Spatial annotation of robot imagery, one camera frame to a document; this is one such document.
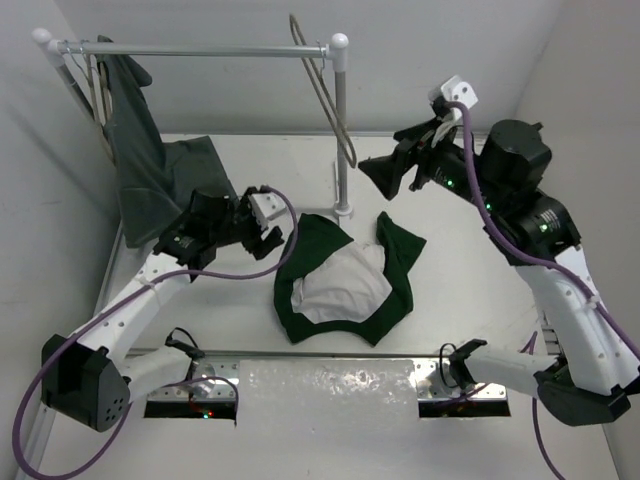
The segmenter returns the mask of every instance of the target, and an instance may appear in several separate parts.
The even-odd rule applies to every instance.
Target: robotic arm
[[[100,314],[140,287],[149,288],[64,351],[43,378],[43,403],[104,432],[118,422],[129,403],[185,380],[192,362],[204,356],[190,345],[169,339],[147,355],[125,356],[160,308],[197,277],[174,272],[200,271],[215,259],[219,247],[233,243],[242,243],[258,260],[264,258],[284,243],[278,227],[266,231],[268,222],[285,209],[268,189],[249,188],[240,199],[193,192],[189,207],[160,235],[136,276]],[[66,341],[60,335],[51,337],[42,349],[42,362]]]
[[[388,200],[397,195],[402,176],[417,165],[410,190],[434,181],[472,202],[464,151],[453,143],[461,112],[447,104],[461,102],[471,108],[477,98],[471,86],[456,76],[432,92],[430,99],[434,119],[396,132],[399,143],[390,156],[363,161],[359,168]],[[482,203],[513,247],[567,268],[594,296],[586,298],[574,281],[555,269],[523,262],[522,256],[513,255],[491,235],[531,288],[563,351],[557,357],[530,356],[474,339],[450,355],[449,374],[463,389],[495,382],[539,398],[567,425],[608,423],[630,408],[628,395],[640,392],[640,360],[596,309],[598,292],[569,212],[538,188],[551,161],[541,128],[517,120],[492,127],[482,153],[473,155]]]

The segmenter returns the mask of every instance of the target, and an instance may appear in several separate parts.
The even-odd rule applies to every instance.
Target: gray garment
[[[104,36],[99,42],[110,42]],[[156,238],[188,206],[193,190],[236,198],[209,137],[163,144],[141,87],[147,71],[127,55],[98,55],[107,70],[113,114],[104,127],[117,168],[127,247]]]

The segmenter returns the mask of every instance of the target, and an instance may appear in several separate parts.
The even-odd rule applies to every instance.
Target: wall
[[[554,152],[544,188],[569,207],[607,307],[640,342],[640,3],[570,0],[534,70],[519,116],[545,124]],[[620,477],[638,478],[640,401],[605,428]]]
[[[455,73],[482,103],[479,129],[514,114],[561,6],[558,0],[56,0],[76,35],[122,43],[292,44],[288,14],[310,43],[351,39],[354,131],[391,131],[431,115],[428,91]],[[151,58],[145,90],[163,132],[326,131],[300,62]],[[330,66],[326,78],[332,84]]]
[[[118,222],[114,169],[30,32],[71,35],[48,0],[0,16],[0,478],[43,343],[91,314]],[[34,409],[30,410],[29,422]],[[25,425],[23,438],[29,431]]]

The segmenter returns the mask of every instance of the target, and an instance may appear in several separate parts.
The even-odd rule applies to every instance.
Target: metal rack
[[[32,38],[40,47],[49,63],[62,78],[74,100],[93,122],[91,103],[69,71],[64,55],[143,55],[143,56],[184,56],[184,57],[262,57],[262,58],[318,58],[330,61],[335,76],[335,103],[339,119],[346,124],[346,71],[348,64],[349,39],[336,33],[331,41],[322,46],[218,46],[218,45],[133,45],[101,42],[73,43],[53,38],[44,29],[37,28]],[[333,206],[341,225],[351,216],[353,208],[348,195],[348,162],[337,139],[336,162],[336,202]]]

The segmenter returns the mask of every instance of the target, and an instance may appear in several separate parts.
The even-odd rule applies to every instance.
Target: white table
[[[166,141],[184,138],[165,136]],[[387,137],[354,141],[360,159],[387,154],[394,146]],[[330,211],[333,138],[214,136],[213,142],[238,193],[269,184],[285,192],[299,213]],[[352,172],[350,177],[355,207],[351,233],[357,241],[374,240],[375,218],[382,210],[427,239],[410,273],[414,312],[374,349],[338,332],[291,345],[272,306],[272,276],[251,282],[198,279],[166,306],[135,347],[156,348],[169,330],[182,326],[205,350],[424,355],[444,342],[461,344],[474,337],[520,348],[537,328],[526,285],[487,239],[470,205],[436,185],[411,193],[411,174],[406,177],[391,203],[364,175]],[[290,232],[290,219],[278,223],[285,234]],[[278,250],[256,263],[241,247],[227,247],[209,268],[254,272],[275,263],[279,255]],[[120,243],[107,274],[107,297],[122,288],[145,256]],[[510,393],[510,418],[418,419],[415,390],[401,382],[390,397],[365,389],[325,398],[331,387],[315,367],[298,363],[274,369],[244,362],[235,429],[222,420],[143,419],[143,405],[136,405],[121,438],[82,478],[553,478],[535,444],[528,398]],[[338,377],[354,368],[367,378],[384,371],[387,383],[382,384],[390,385],[394,375],[402,377],[406,365],[384,361],[335,368]],[[283,396],[275,396],[269,382],[284,389]],[[568,479],[617,478],[600,427],[565,427],[542,410],[547,448]],[[68,471],[88,459],[103,440],[57,415],[41,469]]]

